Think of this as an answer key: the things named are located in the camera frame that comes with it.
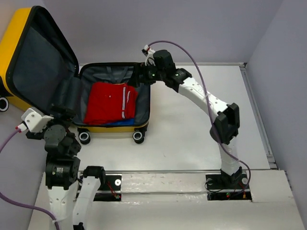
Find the red garment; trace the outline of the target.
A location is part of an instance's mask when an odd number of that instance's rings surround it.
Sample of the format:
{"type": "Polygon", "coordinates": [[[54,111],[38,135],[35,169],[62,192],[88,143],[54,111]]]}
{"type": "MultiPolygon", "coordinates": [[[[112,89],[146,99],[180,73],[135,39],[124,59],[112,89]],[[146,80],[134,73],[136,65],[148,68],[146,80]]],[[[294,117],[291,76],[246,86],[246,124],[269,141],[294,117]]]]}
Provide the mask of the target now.
{"type": "Polygon", "coordinates": [[[83,122],[98,126],[135,118],[137,97],[136,89],[126,83],[94,83],[83,122]]]}

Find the blue patterned cloth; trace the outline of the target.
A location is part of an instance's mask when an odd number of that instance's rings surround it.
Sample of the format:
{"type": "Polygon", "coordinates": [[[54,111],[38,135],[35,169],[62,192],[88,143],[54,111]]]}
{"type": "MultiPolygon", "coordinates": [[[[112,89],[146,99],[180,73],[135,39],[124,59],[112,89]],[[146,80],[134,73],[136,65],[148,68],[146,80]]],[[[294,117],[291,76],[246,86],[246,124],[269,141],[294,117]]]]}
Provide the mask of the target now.
{"type": "Polygon", "coordinates": [[[134,118],[119,120],[105,124],[107,127],[120,127],[120,126],[132,126],[134,124],[134,118]]]}

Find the yellow hard-shell suitcase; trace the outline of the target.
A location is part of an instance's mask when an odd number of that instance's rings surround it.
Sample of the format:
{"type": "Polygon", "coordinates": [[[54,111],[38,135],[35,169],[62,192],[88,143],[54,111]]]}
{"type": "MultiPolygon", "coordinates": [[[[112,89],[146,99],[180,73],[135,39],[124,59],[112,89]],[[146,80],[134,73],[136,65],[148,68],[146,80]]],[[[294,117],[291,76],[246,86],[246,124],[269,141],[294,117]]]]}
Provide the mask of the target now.
{"type": "Polygon", "coordinates": [[[52,104],[76,112],[72,124],[82,144],[91,133],[130,132],[143,143],[150,117],[151,88],[141,85],[132,126],[90,126],[83,122],[92,85],[128,84],[136,62],[90,63],[82,67],[62,31],[42,6],[18,9],[0,42],[0,109],[35,107],[50,114],[52,104]]]}

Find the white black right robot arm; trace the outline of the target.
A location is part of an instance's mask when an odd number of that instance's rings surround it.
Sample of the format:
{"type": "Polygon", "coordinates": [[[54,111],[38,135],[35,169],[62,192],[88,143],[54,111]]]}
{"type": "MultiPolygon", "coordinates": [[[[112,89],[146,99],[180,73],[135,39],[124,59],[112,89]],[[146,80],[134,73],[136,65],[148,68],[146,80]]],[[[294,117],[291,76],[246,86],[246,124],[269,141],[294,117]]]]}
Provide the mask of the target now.
{"type": "Polygon", "coordinates": [[[210,135],[219,145],[221,157],[220,181],[224,187],[231,188],[238,183],[242,174],[236,137],[240,127],[239,107],[228,104],[205,90],[185,69],[175,66],[160,68],[157,65],[138,64],[128,84],[133,87],[152,85],[162,81],[165,86],[191,100],[204,111],[212,124],[210,135]]]}

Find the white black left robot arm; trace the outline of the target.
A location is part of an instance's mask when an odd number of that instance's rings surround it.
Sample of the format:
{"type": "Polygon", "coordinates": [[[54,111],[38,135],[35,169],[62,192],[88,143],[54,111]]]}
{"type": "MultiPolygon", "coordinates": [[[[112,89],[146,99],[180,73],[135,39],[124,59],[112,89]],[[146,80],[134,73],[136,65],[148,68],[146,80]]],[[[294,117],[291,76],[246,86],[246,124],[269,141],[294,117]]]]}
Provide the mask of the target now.
{"type": "Polygon", "coordinates": [[[44,133],[47,152],[45,185],[50,212],[53,214],[51,230],[85,230],[87,218],[98,189],[106,185],[106,172],[102,166],[88,166],[79,182],[81,160],[77,157],[81,145],[69,131],[76,113],[64,106],[51,106],[54,116],[44,133]]]}

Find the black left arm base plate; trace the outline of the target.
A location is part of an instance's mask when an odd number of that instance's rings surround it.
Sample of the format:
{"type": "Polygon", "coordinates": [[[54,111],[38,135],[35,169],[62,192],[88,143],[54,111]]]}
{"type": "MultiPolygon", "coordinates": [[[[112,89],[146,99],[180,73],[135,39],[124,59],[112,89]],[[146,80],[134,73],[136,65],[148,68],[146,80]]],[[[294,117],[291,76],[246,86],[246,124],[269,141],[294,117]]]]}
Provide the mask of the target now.
{"type": "Polygon", "coordinates": [[[120,202],[121,195],[121,174],[106,174],[106,182],[98,188],[94,201],[120,202]]]}

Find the metal table edge rail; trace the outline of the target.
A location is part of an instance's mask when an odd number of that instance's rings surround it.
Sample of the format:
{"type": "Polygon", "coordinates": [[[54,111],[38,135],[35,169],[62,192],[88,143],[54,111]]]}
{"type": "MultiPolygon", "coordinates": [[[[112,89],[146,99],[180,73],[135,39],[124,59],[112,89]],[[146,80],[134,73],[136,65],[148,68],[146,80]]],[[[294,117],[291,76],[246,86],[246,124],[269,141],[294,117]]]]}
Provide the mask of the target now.
{"type": "Polygon", "coordinates": [[[254,114],[254,117],[257,123],[257,127],[260,133],[261,141],[264,146],[264,150],[266,153],[266,157],[267,157],[270,169],[278,170],[279,168],[274,158],[274,155],[271,149],[271,145],[270,145],[270,142],[267,136],[267,132],[265,130],[264,123],[263,123],[263,120],[262,120],[262,117],[261,117],[261,114],[260,114],[260,111],[257,105],[257,101],[256,101],[256,98],[254,96],[254,93],[253,93],[253,90],[252,90],[252,87],[249,81],[246,62],[240,65],[240,72],[241,72],[241,75],[242,75],[242,78],[243,78],[243,81],[244,81],[244,84],[247,90],[249,101],[250,101],[250,104],[253,110],[253,114],[254,114]]]}

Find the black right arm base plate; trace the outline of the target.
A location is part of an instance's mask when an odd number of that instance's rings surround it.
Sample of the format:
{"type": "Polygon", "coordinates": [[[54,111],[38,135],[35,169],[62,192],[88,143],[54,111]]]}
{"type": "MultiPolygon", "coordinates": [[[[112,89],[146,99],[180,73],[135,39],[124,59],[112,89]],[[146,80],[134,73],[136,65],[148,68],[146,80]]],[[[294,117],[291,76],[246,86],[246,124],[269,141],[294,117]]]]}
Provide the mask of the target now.
{"type": "Polygon", "coordinates": [[[239,176],[236,182],[229,185],[222,182],[220,174],[208,174],[204,184],[207,191],[207,199],[208,201],[252,201],[249,186],[245,188],[247,182],[248,176],[245,173],[239,176]]]}

